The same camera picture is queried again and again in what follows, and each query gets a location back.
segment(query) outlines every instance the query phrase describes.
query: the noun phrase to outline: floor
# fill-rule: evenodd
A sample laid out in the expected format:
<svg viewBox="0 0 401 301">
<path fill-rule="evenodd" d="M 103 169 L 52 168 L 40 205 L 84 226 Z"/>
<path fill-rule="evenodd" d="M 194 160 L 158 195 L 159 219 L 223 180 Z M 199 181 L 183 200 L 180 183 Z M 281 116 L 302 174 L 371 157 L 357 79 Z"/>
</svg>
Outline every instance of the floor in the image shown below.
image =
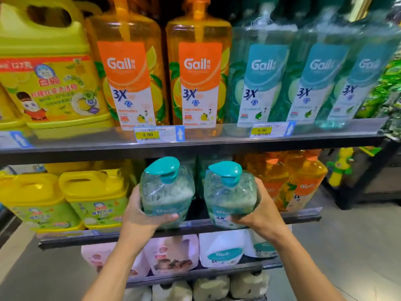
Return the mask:
<svg viewBox="0 0 401 301">
<path fill-rule="evenodd" d="M 366 204 L 341 211 L 322 189 L 310 204 L 324 207 L 322 220 L 293 225 L 293 232 L 346 300 L 401 301 L 401 207 Z M 43 252 L 37 244 L 20 226 L 0 249 L 1 300 L 80 300 L 96 278 L 80 247 Z M 284 269 L 269 274 L 268 300 L 295 301 Z"/>
</svg>

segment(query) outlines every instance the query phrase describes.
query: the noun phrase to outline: yellow price sticker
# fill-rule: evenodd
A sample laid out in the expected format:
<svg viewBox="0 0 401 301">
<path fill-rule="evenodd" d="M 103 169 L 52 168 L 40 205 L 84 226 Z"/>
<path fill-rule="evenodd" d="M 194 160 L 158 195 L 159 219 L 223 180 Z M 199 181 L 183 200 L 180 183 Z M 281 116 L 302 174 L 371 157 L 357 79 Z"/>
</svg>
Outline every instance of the yellow price sticker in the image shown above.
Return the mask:
<svg viewBox="0 0 401 301">
<path fill-rule="evenodd" d="M 273 127 L 265 127 L 265 128 L 252 128 L 252 135 L 269 135 L 272 133 Z"/>
<path fill-rule="evenodd" d="M 135 132 L 135 137 L 140 140 L 157 140 L 160 138 L 160 135 L 159 131 Z"/>
</svg>

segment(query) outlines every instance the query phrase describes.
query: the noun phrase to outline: forearm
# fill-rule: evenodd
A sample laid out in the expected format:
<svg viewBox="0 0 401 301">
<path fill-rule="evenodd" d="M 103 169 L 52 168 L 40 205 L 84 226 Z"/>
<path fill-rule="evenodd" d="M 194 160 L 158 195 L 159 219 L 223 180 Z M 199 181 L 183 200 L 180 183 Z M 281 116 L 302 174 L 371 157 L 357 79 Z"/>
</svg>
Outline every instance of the forearm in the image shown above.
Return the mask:
<svg viewBox="0 0 401 301">
<path fill-rule="evenodd" d="M 83 301 L 120 301 L 135 258 L 141 249 L 117 243 Z"/>
<path fill-rule="evenodd" d="M 275 244 L 298 301 L 345 301 L 291 232 Z"/>
</svg>

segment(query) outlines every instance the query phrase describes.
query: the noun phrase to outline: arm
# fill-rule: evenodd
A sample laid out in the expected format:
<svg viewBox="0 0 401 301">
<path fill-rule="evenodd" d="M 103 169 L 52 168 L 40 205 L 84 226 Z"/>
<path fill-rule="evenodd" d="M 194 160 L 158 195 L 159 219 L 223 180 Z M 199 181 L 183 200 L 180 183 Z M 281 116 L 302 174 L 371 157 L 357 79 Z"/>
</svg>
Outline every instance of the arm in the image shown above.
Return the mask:
<svg viewBox="0 0 401 301">
<path fill-rule="evenodd" d="M 284 223 L 263 182 L 258 185 L 259 205 L 233 222 L 246 225 L 277 250 L 298 301 L 345 301 Z"/>
<path fill-rule="evenodd" d="M 149 217 L 143 213 L 137 185 L 129 198 L 117 245 L 82 300 L 122 300 L 128 275 L 137 255 L 161 224 L 177 218 L 177 214 Z"/>
</svg>

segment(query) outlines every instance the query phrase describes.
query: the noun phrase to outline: hand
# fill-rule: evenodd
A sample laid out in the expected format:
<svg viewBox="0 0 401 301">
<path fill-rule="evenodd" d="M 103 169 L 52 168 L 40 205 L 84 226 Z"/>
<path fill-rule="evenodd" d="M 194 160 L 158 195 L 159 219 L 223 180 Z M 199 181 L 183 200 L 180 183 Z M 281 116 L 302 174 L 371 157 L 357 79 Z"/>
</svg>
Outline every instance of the hand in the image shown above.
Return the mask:
<svg viewBox="0 0 401 301">
<path fill-rule="evenodd" d="M 142 249 L 160 225 L 173 222 L 176 219 L 178 219 L 178 214 L 176 213 L 147 216 L 140 208 L 139 185 L 137 185 L 129 197 L 118 243 L 131 249 L 135 249 L 138 246 Z"/>
<path fill-rule="evenodd" d="M 285 237 L 291 236 L 292 232 L 284 223 L 263 182 L 256 177 L 255 182 L 258 187 L 259 204 L 252 213 L 243 217 L 231 216 L 231 220 L 234 223 L 250 227 L 274 247 L 279 247 L 279 243 Z"/>
</svg>

